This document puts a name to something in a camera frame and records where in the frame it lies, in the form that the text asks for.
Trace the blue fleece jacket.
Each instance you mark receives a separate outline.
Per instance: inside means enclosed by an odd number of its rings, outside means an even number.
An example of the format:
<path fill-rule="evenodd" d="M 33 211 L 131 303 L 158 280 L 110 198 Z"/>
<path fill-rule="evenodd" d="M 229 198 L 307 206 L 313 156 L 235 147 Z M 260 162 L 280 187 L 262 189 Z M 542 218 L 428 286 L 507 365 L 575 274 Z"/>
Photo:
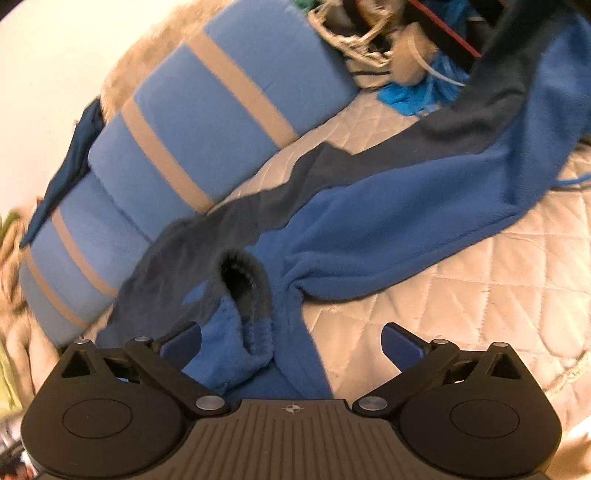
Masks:
<path fill-rule="evenodd" d="M 356 155 L 322 143 L 283 185 L 168 227 L 96 344 L 195 322 L 183 372 L 215 394 L 328 399 L 304 298 L 375 293 L 514 224 L 589 129 L 589 22 L 518 1 L 453 104 Z"/>

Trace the dark blue folded garment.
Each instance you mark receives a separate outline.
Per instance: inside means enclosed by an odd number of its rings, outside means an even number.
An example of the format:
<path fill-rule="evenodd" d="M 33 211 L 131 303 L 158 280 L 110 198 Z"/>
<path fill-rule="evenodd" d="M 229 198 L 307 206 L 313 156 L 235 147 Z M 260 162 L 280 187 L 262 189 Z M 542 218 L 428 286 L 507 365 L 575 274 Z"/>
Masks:
<path fill-rule="evenodd" d="M 88 154 L 105 126 L 100 98 L 93 99 L 76 123 L 65 158 L 48 183 L 45 194 L 36 207 L 19 247 L 24 249 L 37 236 L 65 196 L 89 171 Z"/>

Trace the cream folded duvet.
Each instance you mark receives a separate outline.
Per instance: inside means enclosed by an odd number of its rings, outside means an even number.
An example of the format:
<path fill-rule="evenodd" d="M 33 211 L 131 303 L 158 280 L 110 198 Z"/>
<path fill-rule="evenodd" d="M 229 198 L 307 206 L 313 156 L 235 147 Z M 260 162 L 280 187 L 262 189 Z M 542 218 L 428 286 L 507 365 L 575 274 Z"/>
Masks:
<path fill-rule="evenodd" d="M 20 437 L 23 415 L 58 360 L 27 304 L 20 281 L 20 242 L 29 215 L 12 210 L 1 221 L 1 439 Z"/>

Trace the right blue striped cushion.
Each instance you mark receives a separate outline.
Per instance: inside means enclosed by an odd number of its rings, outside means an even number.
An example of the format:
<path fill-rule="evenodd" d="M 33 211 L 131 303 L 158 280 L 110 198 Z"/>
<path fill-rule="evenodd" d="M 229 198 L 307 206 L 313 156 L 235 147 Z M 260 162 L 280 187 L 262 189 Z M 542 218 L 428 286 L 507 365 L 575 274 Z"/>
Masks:
<path fill-rule="evenodd" d="M 342 58 L 287 1 L 237 1 L 176 48 L 94 143 L 114 203 L 154 239 L 204 214 L 356 96 Z"/>

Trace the black white striped cloth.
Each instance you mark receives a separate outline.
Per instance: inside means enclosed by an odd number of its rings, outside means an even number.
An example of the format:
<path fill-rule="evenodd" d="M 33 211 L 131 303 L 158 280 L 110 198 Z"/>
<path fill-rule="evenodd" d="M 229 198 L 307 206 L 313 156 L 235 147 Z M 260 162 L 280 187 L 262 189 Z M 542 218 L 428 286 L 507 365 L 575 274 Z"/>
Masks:
<path fill-rule="evenodd" d="M 392 80 L 393 35 L 400 25 L 392 1 L 322 1 L 307 13 L 312 29 L 344 58 L 359 88 Z"/>

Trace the left blue striped cushion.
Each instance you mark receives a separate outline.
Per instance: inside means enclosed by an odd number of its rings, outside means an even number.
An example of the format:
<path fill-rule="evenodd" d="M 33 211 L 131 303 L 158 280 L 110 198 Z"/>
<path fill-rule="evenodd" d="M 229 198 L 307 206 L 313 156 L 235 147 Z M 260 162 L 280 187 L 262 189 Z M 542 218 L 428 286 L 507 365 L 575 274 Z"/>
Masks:
<path fill-rule="evenodd" d="M 20 285 L 49 340 L 61 346 L 84 333 L 147 247 L 98 178 L 87 174 L 24 249 Z"/>

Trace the blue striped cushion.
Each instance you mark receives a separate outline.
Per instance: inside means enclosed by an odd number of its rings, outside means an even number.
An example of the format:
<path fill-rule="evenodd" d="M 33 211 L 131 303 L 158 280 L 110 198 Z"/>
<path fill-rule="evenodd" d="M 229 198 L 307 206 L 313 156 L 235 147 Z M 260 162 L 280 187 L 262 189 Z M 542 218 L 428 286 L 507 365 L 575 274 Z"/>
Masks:
<path fill-rule="evenodd" d="M 342 58 L 287 1 L 237 1 L 176 48 L 94 143 L 114 203 L 154 239 L 204 214 L 356 96 Z"/>
<path fill-rule="evenodd" d="M 84 333 L 147 247 L 98 178 L 87 174 L 24 249 L 20 285 L 49 340 L 61 346 Z"/>

